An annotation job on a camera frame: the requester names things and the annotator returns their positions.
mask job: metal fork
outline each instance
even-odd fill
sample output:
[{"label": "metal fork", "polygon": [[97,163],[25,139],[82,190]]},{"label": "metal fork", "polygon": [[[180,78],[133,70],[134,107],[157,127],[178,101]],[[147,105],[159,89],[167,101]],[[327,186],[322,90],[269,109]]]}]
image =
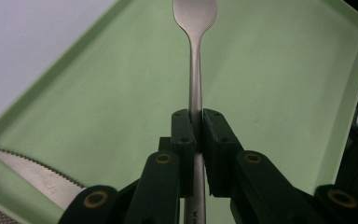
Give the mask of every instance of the metal fork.
[{"label": "metal fork", "polygon": [[[200,41],[212,26],[217,14],[217,0],[173,0],[173,16],[190,41],[190,92],[188,115],[196,140],[200,140],[202,125],[202,95],[200,76]],[[194,197],[185,199],[185,224],[205,223],[205,184],[202,154],[194,158]]]}]

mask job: tray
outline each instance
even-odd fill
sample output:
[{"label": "tray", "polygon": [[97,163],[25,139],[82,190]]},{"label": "tray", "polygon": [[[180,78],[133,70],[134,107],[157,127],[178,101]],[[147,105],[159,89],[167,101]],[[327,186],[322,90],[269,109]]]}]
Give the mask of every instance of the tray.
[{"label": "tray", "polygon": [[[186,108],[189,46],[171,1],[118,1],[0,117],[0,148],[86,186],[138,178]],[[358,13],[340,0],[220,1],[201,45],[203,104],[296,187],[333,183],[358,97]],[[208,197],[209,223],[234,222]],[[62,210],[0,163],[0,209]]]}]

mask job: serrated knife blade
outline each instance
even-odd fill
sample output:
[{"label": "serrated knife blade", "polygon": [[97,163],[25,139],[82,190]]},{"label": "serrated knife blade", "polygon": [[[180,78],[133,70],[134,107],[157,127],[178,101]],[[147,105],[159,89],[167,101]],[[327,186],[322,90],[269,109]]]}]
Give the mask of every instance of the serrated knife blade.
[{"label": "serrated knife blade", "polygon": [[0,149],[0,161],[37,188],[60,208],[66,209],[85,187],[47,165]]}]

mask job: white wall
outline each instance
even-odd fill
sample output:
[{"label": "white wall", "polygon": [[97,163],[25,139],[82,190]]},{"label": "white wall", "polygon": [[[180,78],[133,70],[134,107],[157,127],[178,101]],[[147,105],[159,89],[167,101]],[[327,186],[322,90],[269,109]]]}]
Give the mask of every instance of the white wall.
[{"label": "white wall", "polygon": [[117,0],[0,0],[0,113]]}]

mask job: black plastic part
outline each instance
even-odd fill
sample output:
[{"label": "black plastic part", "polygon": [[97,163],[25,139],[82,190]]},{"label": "black plastic part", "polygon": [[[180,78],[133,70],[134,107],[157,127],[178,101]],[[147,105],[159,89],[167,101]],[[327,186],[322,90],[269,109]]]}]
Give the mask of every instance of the black plastic part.
[{"label": "black plastic part", "polygon": [[171,151],[171,138],[160,137],[158,142],[158,151],[168,150]]},{"label": "black plastic part", "polygon": [[260,223],[325,223],[263,154],[242,151],[235,174]]},{"label": "black plastic part", "polygon": [[129,210],[132,196],[138,186],[138,181],[135,180],[129,184],[126,188],[118,192],[115,202],[111,209],[111,223],[123,223]]},{"label": "black plastic part", "polygon": [[178,223],[179,196],[179,158],[170,151],[153,153],[147,159],[124,223]]},{"label": "black plastic part", "polygon": [[258,224],[257,215],[242,192],[239,183],[234,183],[230,200],[230,210],[237,224]]},{"label": "black plastic part", "polygon": [[63,213],[59,223],[111,223],[111,207],[117,191],[107,186],[94,186],[80,192]]},{"label": "black plastic part", "polygon": [[320,186],[315,191],[319,210],[330,223],[358,223],[358,194],[334,185]]},{"label": "black plastic part", "polygon": [[197,148],[187,109],[172,114],[171,151],[180,158],[181,197],[193,196],[194,155]]},{"label": "black plastic part", "polygon": [[243,148],[229,127],[225,117],[214,110],[203,110],[202,154],[211,194],[214,197],[231,196],[235,179],[234,164]]}]

